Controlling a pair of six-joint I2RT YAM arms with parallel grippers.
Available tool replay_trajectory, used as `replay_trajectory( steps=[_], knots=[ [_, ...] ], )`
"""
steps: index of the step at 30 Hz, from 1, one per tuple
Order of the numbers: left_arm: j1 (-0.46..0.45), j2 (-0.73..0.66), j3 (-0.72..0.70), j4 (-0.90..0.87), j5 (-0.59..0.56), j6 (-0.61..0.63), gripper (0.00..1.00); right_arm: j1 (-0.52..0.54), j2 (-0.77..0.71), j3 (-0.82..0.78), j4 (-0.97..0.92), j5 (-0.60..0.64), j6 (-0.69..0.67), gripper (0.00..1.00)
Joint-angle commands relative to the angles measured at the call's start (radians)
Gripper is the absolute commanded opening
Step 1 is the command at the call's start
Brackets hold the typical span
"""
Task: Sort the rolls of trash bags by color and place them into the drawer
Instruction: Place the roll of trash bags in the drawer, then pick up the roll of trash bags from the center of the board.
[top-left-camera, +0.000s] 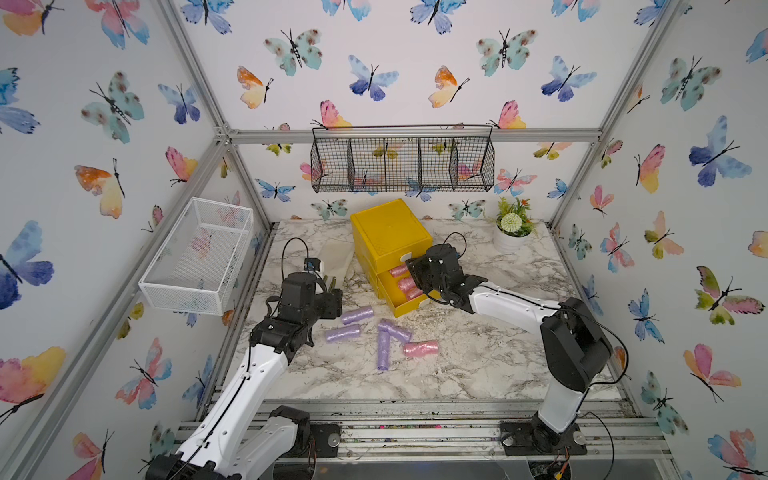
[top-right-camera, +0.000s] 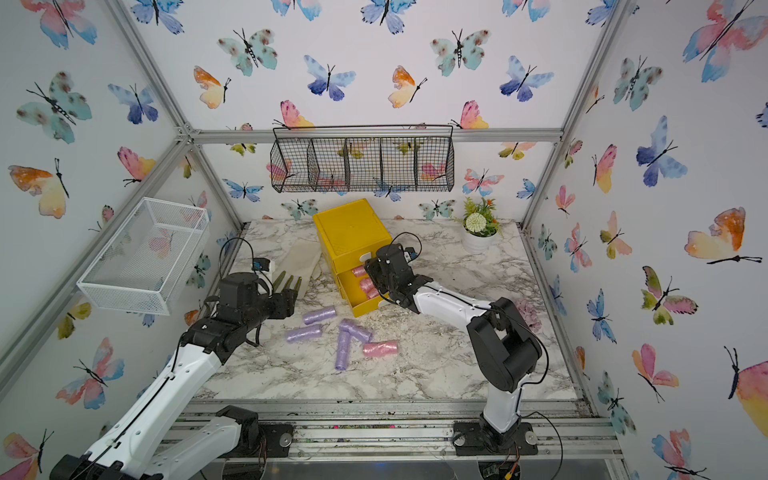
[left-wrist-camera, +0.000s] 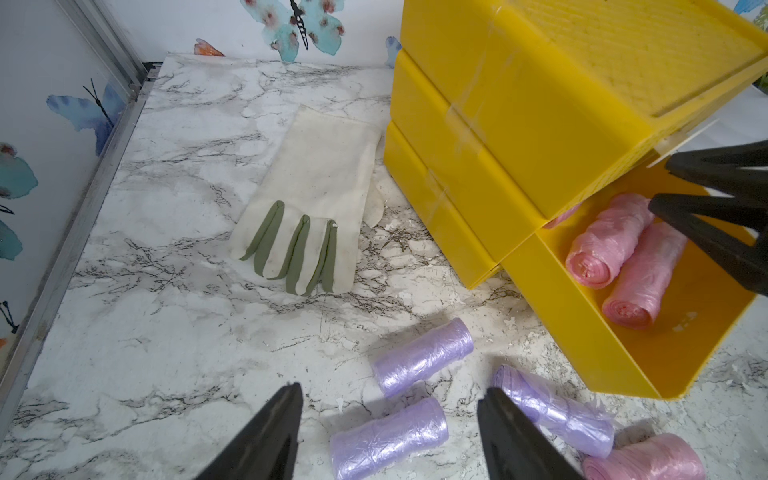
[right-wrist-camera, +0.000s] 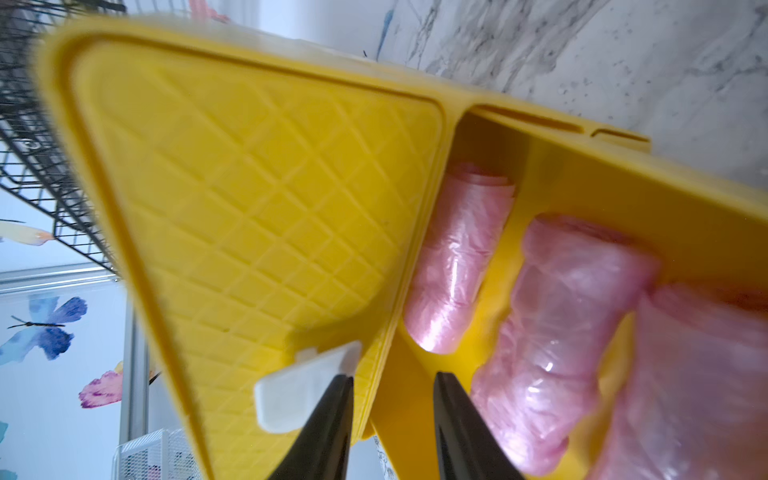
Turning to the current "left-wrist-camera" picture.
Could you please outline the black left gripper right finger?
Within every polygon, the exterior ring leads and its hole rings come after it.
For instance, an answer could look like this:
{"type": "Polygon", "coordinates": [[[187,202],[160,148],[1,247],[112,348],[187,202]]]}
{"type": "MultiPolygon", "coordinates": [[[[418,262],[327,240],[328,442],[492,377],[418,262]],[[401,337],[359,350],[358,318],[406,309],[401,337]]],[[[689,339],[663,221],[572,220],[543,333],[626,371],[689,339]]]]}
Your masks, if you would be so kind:
{"type": "Polygon", "coordinates": [[[491,480],[583,479],[500,388],[486,391],[477,418],[491,480]]]}

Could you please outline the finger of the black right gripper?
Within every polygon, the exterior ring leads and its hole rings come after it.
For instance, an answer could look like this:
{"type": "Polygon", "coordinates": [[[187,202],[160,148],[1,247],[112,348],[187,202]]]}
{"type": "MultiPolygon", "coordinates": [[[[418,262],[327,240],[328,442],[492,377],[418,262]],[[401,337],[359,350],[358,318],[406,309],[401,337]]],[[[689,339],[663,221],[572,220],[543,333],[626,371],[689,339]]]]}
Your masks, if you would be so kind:
{"type": "Polygon", "coordinates": [[[767,294],[767,206],[735,197],[662,193],[649,210],[692,241],[742,287],[767,294]],[[749,245],[705,221],[706,218],[757,233],[749,245]]]}
{"type": "Polygon", "coordinates": [[[675,153],[672,175],[735,198],[767,205],[767,141],[675,153]]]}

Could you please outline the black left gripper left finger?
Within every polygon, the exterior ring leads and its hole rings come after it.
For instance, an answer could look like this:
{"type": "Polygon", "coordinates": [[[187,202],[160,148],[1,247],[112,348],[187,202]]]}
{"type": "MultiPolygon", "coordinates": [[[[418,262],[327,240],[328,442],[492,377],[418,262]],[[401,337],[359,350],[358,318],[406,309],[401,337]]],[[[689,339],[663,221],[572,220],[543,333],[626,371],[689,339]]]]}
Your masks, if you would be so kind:
{"type": "Polygon", "coordinates": [[[292,479],[302,407],[300,384],[281,387],[196,479],[292,479]]]}

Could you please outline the pink roll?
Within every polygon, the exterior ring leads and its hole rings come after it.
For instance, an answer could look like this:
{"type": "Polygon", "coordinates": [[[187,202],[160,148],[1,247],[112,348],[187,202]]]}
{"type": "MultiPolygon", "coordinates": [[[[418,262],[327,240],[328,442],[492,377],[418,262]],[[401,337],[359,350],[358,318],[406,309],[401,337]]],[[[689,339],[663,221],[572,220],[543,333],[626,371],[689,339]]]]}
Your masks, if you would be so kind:
{"type": "Polygon", "coordinates": [[[603,315],[627,328],[649,328],[660,313],[662,298],[687,242],[665,222],[648,226],[603,302],[603,315]]]}
{"type": "Polygon", "coordinates": [[[553,229],[553,228],[555,228],[559,224],[561,224],[564,221],[566,221],[567,219],[569,219],[576,211],[579,210],[581,205],[582,205],[582,203],[577,203],[576,205],[574,205],[570,209],[566,210],[565,212],[563,212],[562,214],[560,214],[556,218],[554,218],[554,219],[550,220],[549,222],[547,222],[543,226],[543,228],[544,229],[553,229]]]}
{"type": "Polygon", "coordinates": [[[582,462],[586,479],[691,480],[706,478],[704,465],[681,437],[664,433],[582,462]]]}
{"type": "Polygon", "coordinates": [[[602,289],[613,282],[654,220],[649,203],[648,198],[636,193],[616,195],[576,237],[565,266],[579,284],[602,289]]]}

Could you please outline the yellow three-drawer box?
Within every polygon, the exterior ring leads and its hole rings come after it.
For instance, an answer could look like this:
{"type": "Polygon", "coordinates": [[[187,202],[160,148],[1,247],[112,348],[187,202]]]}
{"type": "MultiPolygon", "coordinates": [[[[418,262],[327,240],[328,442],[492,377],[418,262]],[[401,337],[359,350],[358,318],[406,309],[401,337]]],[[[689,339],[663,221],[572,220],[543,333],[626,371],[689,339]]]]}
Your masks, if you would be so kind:
{"type": "Polygon", "coordinates": [[[408,1],[401,44],[384,162],[462,283],[507,272],[589,389],[683,397],[754,294],[689,244],[633,331],[565,261],[613,196],[700,192],[664,156],[766,72],[765,31],[716,1],[408,1]]]}

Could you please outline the pink roll bottom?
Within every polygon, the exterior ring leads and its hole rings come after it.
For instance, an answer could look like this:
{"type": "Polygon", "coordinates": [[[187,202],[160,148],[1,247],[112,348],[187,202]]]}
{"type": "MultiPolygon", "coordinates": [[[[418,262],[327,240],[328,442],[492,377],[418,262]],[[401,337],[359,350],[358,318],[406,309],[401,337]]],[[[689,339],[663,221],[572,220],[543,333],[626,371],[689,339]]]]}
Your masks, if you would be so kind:
{"type": "Polygon", "coordinates": [[[565,212],[563,212],[562,214],[560,214],[556,218],[554,218],[554,219],[550,220],[549,222],[547,222],[543,226],[543,228],[544,229],[553,229],[553,228],[555,228],[559,224],[561,224],[564,221],[566,221],[567,219],[569,219],[576,211],[579,210],[581,205],[582,205],[582,203],[577,203],[576,205],[574,205],[570,209],[566,210],[565,212]]]}

